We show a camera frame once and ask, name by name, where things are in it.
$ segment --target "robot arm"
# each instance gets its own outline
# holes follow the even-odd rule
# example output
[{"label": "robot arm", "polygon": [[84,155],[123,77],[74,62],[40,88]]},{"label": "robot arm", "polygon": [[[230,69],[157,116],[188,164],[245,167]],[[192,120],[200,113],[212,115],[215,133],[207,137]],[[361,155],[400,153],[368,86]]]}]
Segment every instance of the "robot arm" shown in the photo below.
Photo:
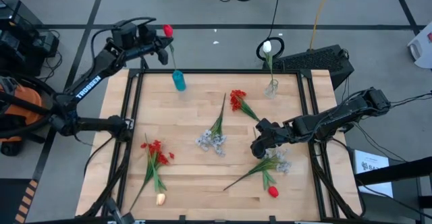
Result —
[{"label": "robot arm", "polygon": [[102,51],[93,59],[92,67],[63,93],[53,95],[55,107],[49,122],[61,135],[72,136],[83,130],[108,131],[119,140],[128,139],[127,123],[121,117],[81,118],[76,113],[76,107],[103,79],[116,74],[129,60],[156,53],[163,65],[168,63],[165,47],[173,38],[157,36],[156,30],[146,26],[148,22],[138,26],[132,20],[116,24],[111,29],[113,38],[107,39]]},{"label": "robot arm", "polygon": [[359,121],[363,116],[381,116],[390,110],[390,102],[381,90],[370,88],[354,93],[340,105],[317,115],[304,115],[283,122],[270,123],[262,119],[256,129],[261,135],[250,146],[256,158],[263,158],[265,149],[280,146],[283,143],[326,140],[343,125]]}]

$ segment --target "glass vase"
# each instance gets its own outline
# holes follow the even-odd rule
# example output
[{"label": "glass vase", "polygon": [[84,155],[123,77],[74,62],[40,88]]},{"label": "glass vase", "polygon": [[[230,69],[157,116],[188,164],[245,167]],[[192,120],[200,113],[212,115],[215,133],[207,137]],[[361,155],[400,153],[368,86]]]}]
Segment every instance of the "glass vase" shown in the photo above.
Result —
[{"label": "glass vase", "polygon": [[276,79],[272,79],[267,88],[264,90],[264,95],[269,99],[274,99],[276,97],[278,85],[279,82]]}]

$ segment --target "wooden table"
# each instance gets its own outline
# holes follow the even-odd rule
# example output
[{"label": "wooden table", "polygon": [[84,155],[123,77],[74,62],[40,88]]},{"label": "wooden table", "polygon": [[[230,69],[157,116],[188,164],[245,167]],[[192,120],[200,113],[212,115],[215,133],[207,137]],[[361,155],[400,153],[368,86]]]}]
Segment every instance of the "wooden table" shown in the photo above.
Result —
[{"label": "wooden table", "polygon": [[[329,72],[312,71],[312,74],[319,110],[336,106]],[[109,79],[101,110],[102,118],[120,114],[127,75],[128,71],[123,70]],[[258,162],[250,151],[250,144],[254,140],[252,128],[256,121],[239,111],[230,110],[231,90],[247,92],[246,101],[258,117],[281,123],[302,115],[296,77],[278,74],[275,78],[279,80],[279,89],[276,98],[271,100],[263,94],[270,81],[270,75],[267,74],[185,74],[188,85],[185,92],[176,91],[171,74],[145,74],[122,213],[129,211],[145,176],[146,153],[140,145],[146,133],[149,141],[162,141],[163,151],[175,153],[176,158],[170,166],[159,170],[168,189],[165,204],[156,205],[152,181],[132,210],[135,219],[178,220],[179,215],[186,215],[188,220],[268,221],[269,216],[274,215],[278,221],[319,221],[311,161],[308,146],[304,143],[282,146],[290,149],[287,159],[292,162],[292,168],[287,175],[271,171],[277,181],[278,198],[270,197],[263,190],[260,173],[223,191],[224,187]],[[311,112],[309,95],[305,92],[308,111]],[[195,139],[213,125],[219,115],[224,93],[227,93],[227,98],[223,133],[227,135],[227,141],[223,145],[226,156],[221,158],[212,150],[204,152],[195,144]],[[97,133],[93,150],[108,137],[106,132]],[[337,134],[335,138],[344,142],[343,134]],[[77,215],[85,212],[105,187],[113,145],[107,145],[90,162]],[[361,207],[348,153],[334,142],[329,142],[327,152],[335,188],[354,212],[360,214]],[[328,193],[324,186],[323,195],[327,216],[330,217]]]}]

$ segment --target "small blue vase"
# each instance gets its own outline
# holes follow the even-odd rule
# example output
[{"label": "small blue vase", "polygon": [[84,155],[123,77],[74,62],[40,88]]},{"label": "small blue vase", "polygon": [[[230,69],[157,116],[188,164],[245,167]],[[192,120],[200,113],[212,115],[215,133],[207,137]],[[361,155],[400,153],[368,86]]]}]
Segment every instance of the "small blue vase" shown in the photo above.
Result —
[{"label": "small blue vase", "polygon": [[184,81],[183,73],[181,71],[175,70],[173,72],[173,81],[175,87],[180,92],[186,89],[186,82]]}]

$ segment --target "concrete floor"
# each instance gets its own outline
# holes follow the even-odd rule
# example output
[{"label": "concrete floor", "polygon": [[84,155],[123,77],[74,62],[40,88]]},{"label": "concrete floor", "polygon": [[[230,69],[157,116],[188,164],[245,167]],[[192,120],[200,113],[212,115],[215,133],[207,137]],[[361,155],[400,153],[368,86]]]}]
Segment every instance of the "concrete floor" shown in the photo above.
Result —
[{"label": "concrete floor", "polygon": [[[218,0],[22,0],[44,24],[73,24],[57,29],[61,34],[59,51],[63,64],[48,83],[63,90],[73,62],[79,62],[76,78],[90,67],[88,33],[93,24],[111,24],[136,16],[152,16],[155,24],[270,24],[276,0],[251,0],[241,3]],[[276,24],[313,24],[321,0],[280,0]],[[417,25],[432,20],[430,0],[406,0]],[[90,15],[92,9],[96,16]],[[320,20],[326,25],[410,25],[398,0],[327,0]],[[284,55],[304,52],[311,39],[311,29],[274,30],[286,43]],[[350,77],[352,92],[370,86],[380,88],[391,101],[429,92],[432,72],[416,67],[406,44],[414,37],[411,30],[375,30],[371,27],[354,30],[318,30],[314,47],[339,44],[350,53],[355,72]],[[254,56],[257,45],[267,36],[268,29],[183,29],[175,31],[176,61],[180,68],[260,68]],[[98,37],[95,50],[104,45]],[[82,45],[84,53],[79,52]],[[157,58],[149,57],[150,67],[162,67]],[[84,117],[98,117],[106,81],[80,103],[78,112]],[[343,88],[336,90],[338,100]],[[395,108],[386,116],[362,122],[363,128],[380,143],[406,160],[432,155],[430,143],[432,125],[431,101],[417,101]],[[79,134],[92,142],[94,134]],[[352,148],[381,153],[368,144],[358,130],[346,134]],[[31,178],[43,145],[29,142],[18,157],[0,155],[1,178]],[[73,137],[56,135],[45,170],[40,179],[27,222],[71,218],[75,214],[83,180],[84,164],[90,147]],[[422,181],[424,194],[431,193],[427,181]],[[386,221],[405,221],[394,215],[368,208],[367,217]]]}]

